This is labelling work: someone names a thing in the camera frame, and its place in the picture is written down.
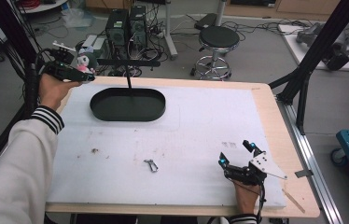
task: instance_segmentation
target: black and white striped cuff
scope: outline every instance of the black and white striped cuff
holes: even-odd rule
[[[31,119],[38,119],[43,121],[56,134],[58,134],[61,129],[64,128],[64,123],[61,116],[59,116],[59,114],[56,113],[56,111],[54,111],[53,109],[44,105],[40,105],[35,110],[35,112],[31,116]]]
[[[230,223],[256,224],[257,217],[254,214],[242,214],[242,215],[230,217]]]

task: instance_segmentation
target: small metal part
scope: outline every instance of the small metal part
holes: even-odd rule
[[[152,173],[158,172],[158,166],[157,166],[157,164],[155,164],[155,162],[153,160],[145,160],[145,162],[147,162],[148,165],[150,166]]]

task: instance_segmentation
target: black stool seat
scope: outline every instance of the black stool seat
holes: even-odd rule
[[[239,43],[236,32],[227,27],[209,26],[200,32],[200,40],[204,45],[212,48],[232,48]]]

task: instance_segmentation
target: gray floor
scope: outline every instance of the gray floor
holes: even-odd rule
[[[54,21],[60,14],[58,11],[39,13],[30,18],[34,26],[36,22]],[[173,27],[188,17],[173,19]],[[226,18],[224,21],[256,26],[266,20]],[[99,34],[105,28],[105,20],[96,19],[89,28],[69,28],[62,26],[63,21],[49,24],[49,33],[37,38],[43,48],[50,48],[53,40],[74,46],[86,38],[87,34]],[[190,28],[192,22],[184,22],[181,28]],[[197,30],[182,29],[177,32],[197,33]],[[229,53],[226,59],[232,67],[232,77],[228,81],[270,83],[279,77],[292,72],[297,64],[293,59],[284,39],[280,35],[256,30],[245,34],[245,41]],[[173,35],[178,50],[178,58],[165,61],[161,67],[150,71],[143,69],[142,77],[160,77],[177,79],[195,79],[189,75],[190,69],[199,58],[208,52],[199,52],[200,44],[197,36]],[[8,60],[0,63],[0,133],[15,115],[22,103],[21,80],[16,76]],[[273,90],[278,93],[283,87]],[[349,167],[337,168],[331,164],[329,153],[339,147],[335,133],[349,129],[349,72],[314,71],[310,80],[308,101],[305,114],[305,132],[320,169],[326,179],[332,197],[341,213],[344,223],[349,223]],[[68,223],[68,214],[49,214],[59,223]],[[324,215],[318,218],[292,218],[291,223],[326,223]],[[142,216],[139,223],[159,223],[157,217]]]

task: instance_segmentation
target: human hand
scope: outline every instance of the human hand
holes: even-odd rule
[[[80,85],[81,82],[63,82],[53,76],[43,74],[38,89],[41,105],[57,110],[61,105],[61,100],[67,95],[69,90]]]
[[[236,202],[241,214],[254,214],[254,207],[259,196],[260,186],[245,185],[242,182],[233,180],[235,186]]]

